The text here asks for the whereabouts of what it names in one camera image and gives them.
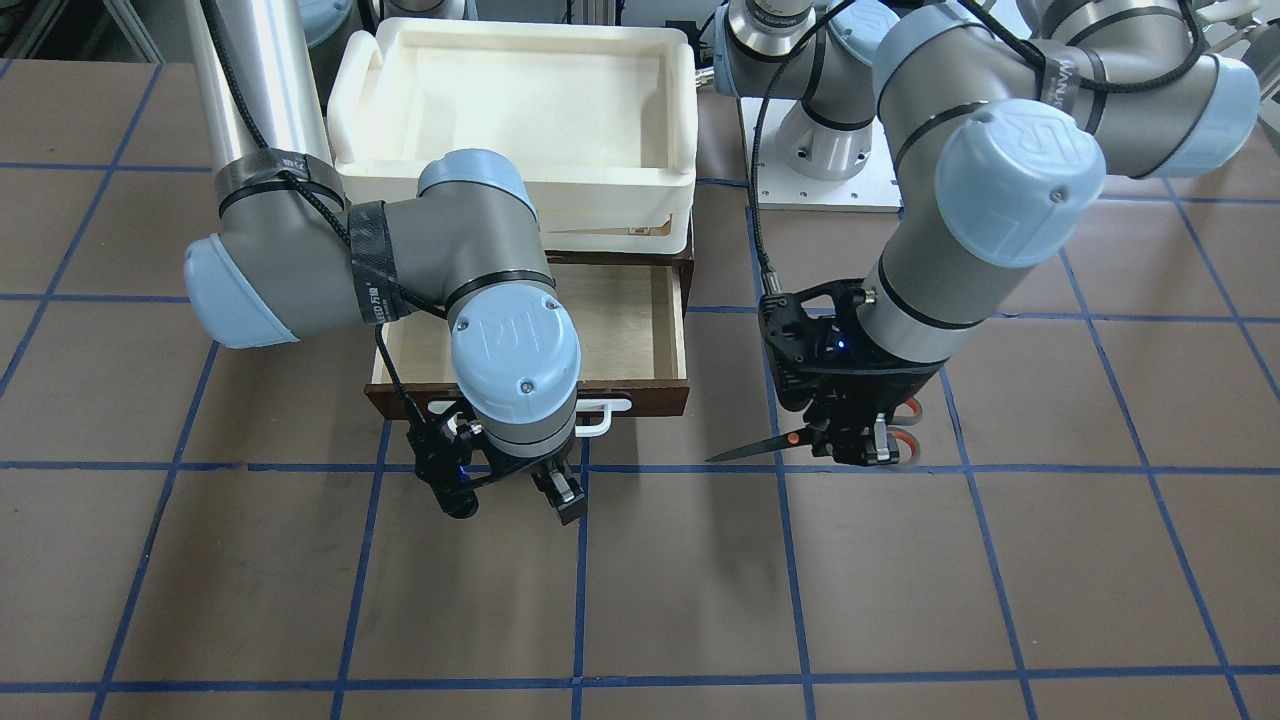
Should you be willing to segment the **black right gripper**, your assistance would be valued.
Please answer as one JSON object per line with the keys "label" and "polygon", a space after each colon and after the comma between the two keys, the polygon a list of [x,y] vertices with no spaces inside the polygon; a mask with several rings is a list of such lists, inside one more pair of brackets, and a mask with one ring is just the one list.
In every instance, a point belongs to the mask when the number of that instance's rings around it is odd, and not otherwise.
{"label": "black right gripper", "polygon": [[404,401],[404,410],[415,475],[428,484],[445,515],[474,516],[479,510],[476,489],[524,471],[531,475],[562,527],[586,515],[588,495],[568,461],[572,436],[531,457],[520,457],[498,447],[497,438],[472,418],[465,400],[454,401],[442,415],[422,414],[412,398]]}

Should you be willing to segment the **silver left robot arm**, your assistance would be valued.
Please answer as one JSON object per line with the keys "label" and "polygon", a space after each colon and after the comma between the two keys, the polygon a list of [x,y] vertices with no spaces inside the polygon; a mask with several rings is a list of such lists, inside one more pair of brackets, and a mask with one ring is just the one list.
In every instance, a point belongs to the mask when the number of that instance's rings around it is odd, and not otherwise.
{"label": "silver left robot arm", "polygon": [[730,1],[716,90],[794,100],[822,137],[878,120],[904,215],[868,275],[797,292],[756,247],[760,333],[788,433],[721,461],[806,446],[895,465],[916,393],[1069,240],[1107,176],[1194,177],[1231,159],[1260,79],[1211,53],[1190,1],[1023,1],[1019,38],[974,1]]}

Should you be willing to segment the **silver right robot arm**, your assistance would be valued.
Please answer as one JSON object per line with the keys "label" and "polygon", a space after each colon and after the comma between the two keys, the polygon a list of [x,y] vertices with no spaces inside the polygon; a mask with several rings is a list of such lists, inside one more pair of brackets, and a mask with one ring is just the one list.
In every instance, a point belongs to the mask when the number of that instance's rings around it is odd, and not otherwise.
{"label": "silver right robot arm", "polygon": [[515,165],[465,149],[428,164],[407,200],[351,202],[335,169],[294,1],[188,1],[221,229],[186,250],[205,331],[228,348],[294,343],[412,313],[448,324],[462,393],[425,414],[398,375],[415,471],[442,510],[520,471],[564,524],[588,496],[568,452],[581,343]]}

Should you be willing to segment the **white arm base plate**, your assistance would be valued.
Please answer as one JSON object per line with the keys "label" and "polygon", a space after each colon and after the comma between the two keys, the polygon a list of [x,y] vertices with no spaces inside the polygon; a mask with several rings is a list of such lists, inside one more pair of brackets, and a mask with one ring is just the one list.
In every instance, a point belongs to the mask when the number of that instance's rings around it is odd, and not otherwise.
{"label": "white arm base plate", "polygon": [[774,100],[753,149],[762,101],[739,100],[745,159],[756,168],[765,209],[897,211],[901,195],[878,120],[854,131],[826,127],[792,100]]}

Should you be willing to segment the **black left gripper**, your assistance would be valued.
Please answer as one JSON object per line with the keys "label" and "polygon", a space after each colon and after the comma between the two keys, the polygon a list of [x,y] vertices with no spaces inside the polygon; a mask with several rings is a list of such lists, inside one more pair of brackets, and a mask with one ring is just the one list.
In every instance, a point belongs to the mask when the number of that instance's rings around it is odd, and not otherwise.
{"label": "black left gripper", "polygon": [[833,420],[822,455],[860,468],[893,462],[886,415],[908,415],[897,406],[942,368],[896,357],[873,342],[858,318],[872,301],[861,279],[841,279],[796,293],[768,290],[758,306],[780,405],[801,413],[803,427]]}

